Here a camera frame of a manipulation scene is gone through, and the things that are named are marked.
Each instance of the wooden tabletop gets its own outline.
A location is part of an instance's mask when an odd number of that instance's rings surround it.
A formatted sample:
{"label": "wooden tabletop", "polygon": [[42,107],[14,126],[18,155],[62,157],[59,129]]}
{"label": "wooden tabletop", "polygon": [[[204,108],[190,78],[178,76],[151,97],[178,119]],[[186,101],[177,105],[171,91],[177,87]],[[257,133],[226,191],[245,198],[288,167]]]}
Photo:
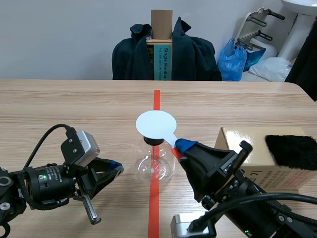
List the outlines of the wooden tabletop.
{"label": "wooden tabletop", "polygon": [[[10,237],[147,238],[149,186],[134,176],[133,148],[141,139],[136,118],[153,108],[161,90],[161,110],[178,123],[176,135],[214,146],[221,126],[301,126],[317,138],[317,105],[290,83],[0,80],[0,166],[22,169],[38,140],[51,126],[65,123],[92,134],[100,156],[121,162],[125,172],[93,200],[101,223],[89,223],[81,202],[52,211],[31,211],[10,222]],[[63,129],[54,131],[31,166],[63,163]],[[317,179],[301,194],[317,197]],[[160,237],[170,238],[173,215],[203,211],[180,165],[160,190]],[[287,202],[296,212],[317,218],[317,207]],[[226,217],[217,223],[220,238],[245,237]]]}

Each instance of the glass flask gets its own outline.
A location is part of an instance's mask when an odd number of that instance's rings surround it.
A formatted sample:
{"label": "glass flask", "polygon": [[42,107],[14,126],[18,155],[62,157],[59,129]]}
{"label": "glass flask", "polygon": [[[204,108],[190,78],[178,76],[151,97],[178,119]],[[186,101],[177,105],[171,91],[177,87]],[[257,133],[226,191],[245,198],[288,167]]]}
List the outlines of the glass flask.
{"label": "glass flask", "polygon": [[134,149],[134,173],[144,183],[167,183],[175,170],[172,147],[164,140],[143,137]]}

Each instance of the black jacket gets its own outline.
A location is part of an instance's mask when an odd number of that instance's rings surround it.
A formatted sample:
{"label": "black jacket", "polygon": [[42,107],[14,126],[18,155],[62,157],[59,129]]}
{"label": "black jacket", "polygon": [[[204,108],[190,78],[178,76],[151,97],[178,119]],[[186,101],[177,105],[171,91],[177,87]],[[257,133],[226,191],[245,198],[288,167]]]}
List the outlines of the black jacket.
{"label": "black jacket", "polygon": [[307,37],[285,82],[296,83],[317,100],[317,21]]}
{"label": "black jacket", "polygon": [[[185,33],[191,27],[179,17],[173,32],[172,80],[221,81],[211,42]],[[121,41],[112,54],[113,80],[153,80],[146,38],[149,24],[130,28],[130,39]]]}

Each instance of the white sink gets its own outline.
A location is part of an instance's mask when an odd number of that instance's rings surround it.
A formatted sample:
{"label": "white sink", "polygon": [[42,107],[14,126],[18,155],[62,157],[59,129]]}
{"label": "white sink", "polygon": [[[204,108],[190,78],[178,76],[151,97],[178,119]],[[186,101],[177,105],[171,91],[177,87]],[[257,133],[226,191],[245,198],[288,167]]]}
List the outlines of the white sink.
{"label": "white sink", "polygon": [[317,0],[282,0],[284,7],[303,15],[317,15]]}
{"label": "white sink", "polygon": [[292,60],[297,57],[317,16],[317,0],[281,0],[284,7],[297,12],[297,20],[289,33],[279,57]]}

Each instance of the white paper disc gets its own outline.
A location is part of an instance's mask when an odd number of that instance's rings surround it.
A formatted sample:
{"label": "white paper disc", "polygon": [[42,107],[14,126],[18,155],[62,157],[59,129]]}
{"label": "white paper disc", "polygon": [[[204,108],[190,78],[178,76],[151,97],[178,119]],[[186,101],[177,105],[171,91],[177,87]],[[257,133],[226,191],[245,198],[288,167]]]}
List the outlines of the white paper disc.
{"label": "white paper disc", "polygon": [[141,135],[150,139],[164,139],[174,146],[177,124],[171,114],[158,110],[148,111],[138,117],[135,125]]}

